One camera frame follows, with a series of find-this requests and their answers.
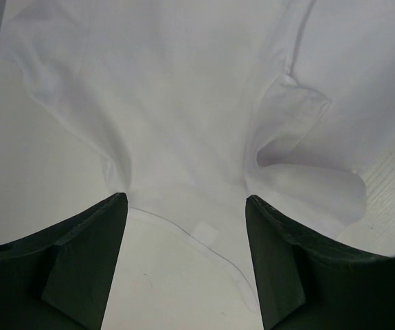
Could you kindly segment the white t shirt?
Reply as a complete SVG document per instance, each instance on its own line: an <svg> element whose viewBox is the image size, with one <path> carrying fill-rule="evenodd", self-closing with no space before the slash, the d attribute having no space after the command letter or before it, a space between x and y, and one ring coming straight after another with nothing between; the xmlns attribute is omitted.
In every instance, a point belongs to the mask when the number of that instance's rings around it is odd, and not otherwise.
<svg viewBox="0 0 395 330"><path fill-rule="evenodd" d="M131 214L224 267L252 311L248 196L334 238L395 139L395 1L34 1L0 46Z"/></svg>

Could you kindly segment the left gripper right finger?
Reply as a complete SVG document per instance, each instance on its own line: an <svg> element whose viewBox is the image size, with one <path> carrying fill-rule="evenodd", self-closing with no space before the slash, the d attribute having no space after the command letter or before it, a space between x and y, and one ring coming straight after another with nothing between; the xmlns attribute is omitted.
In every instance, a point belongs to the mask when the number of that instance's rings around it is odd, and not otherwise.
<svg viewBox="0 0 395 330"><path fill-rule="evenodd" d="M245 217L265 329L395 329L395 257L329 239L255 195Z"/></svg>

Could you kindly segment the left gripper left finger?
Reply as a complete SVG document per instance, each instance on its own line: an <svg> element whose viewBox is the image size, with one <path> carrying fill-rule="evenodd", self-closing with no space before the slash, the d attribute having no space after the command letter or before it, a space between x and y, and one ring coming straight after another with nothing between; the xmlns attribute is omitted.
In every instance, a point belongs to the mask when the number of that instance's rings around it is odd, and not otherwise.
<svg viewBox="0 0 395 330"><path fill-rule="evenodd" d="M0 329L100 329L127 214L115 193L0 245Z"/></svg>

